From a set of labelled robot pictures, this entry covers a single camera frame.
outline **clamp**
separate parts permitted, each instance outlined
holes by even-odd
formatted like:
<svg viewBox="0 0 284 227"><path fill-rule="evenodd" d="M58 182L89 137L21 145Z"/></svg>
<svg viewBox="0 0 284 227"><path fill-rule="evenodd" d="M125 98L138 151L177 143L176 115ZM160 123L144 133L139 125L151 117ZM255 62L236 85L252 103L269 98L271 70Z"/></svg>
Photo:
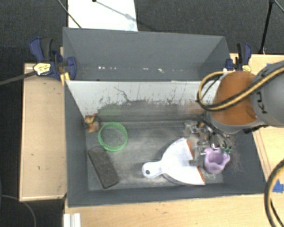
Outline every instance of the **clamp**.
<svg viewBox="0 0 284 227"><path fill-rule="evenodd" d="M56 80L66 73L70 80L74 80L77 72L77 65L74 57L63 60L62 55L51 49L52 38L37 37L29 43L29 49L37 59L37 64L33 67L38 76L47 76Z"/></svg>

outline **black cable on floor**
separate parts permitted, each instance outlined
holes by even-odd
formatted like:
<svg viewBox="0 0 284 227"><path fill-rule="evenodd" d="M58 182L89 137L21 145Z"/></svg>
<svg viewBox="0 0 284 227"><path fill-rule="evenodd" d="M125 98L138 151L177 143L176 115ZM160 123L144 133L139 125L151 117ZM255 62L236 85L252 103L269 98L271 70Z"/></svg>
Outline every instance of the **black cable on floor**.
<svg viewBox="0 0 284 227"><path fill-rule="evenodd" d="M270 207L271 207L271 203L272 203L271 199L270 199L270 194L271 194L271 190L272 190L272 187L273 187L275 177L283 167L284 167L284 159L274 168L274 170L272 171L272 173L269 176L268 181L265 185L264 207L265 207L265 212L266 212L268 221L269 221L269 223L272 227L276 227L276 225L275 225L275 222L274 222L273 217L272 217L271 212L270 212ZM274 212L275 217L278 219L279 216L278 216L277 212L274 211L274 209L273 209L273 212Z"/></svg>

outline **white dustpan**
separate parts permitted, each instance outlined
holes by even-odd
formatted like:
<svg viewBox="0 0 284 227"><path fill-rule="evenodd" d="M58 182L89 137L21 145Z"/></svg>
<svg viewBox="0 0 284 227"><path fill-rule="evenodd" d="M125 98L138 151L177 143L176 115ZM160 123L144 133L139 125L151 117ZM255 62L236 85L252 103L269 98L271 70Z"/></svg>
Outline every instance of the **white dustpan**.
<svg viewBox="0 0 284 227"><path fill-rule="evenodd" d="M142 172L148 178L165 174L184 184L205 185L201 170L189 164L193 159L189 141L181 138L167 148L161 161L145 163Z"/></svg>

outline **small brown object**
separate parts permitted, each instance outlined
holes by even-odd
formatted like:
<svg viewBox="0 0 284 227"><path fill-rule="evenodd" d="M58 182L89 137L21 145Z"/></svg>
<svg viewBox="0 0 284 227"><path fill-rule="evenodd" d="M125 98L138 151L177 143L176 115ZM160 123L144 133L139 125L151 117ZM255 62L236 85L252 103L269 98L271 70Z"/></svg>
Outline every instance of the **small brown object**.
<svg viewBox="0 0 284 227"><path fill-rule="evenodd" d="M97 132L100 129L100 124L97 121L97 114L94 113L92 116L87 115L85 116L85 121L88 125L89 133Z"/></svg>

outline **wooden board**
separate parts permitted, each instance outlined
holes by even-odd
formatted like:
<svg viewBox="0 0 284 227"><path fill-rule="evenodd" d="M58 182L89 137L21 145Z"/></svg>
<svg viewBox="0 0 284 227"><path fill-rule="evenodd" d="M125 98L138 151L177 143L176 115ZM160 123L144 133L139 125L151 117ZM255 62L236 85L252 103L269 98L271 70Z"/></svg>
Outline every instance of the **wooden board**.
<svg viewBox="0 0 284 227"><path fill-rule="evenodd" d="M33 64L25 65L25 73ZM61 82L24 80L20 201L60 199L66 194L66 153Z"/></svg>

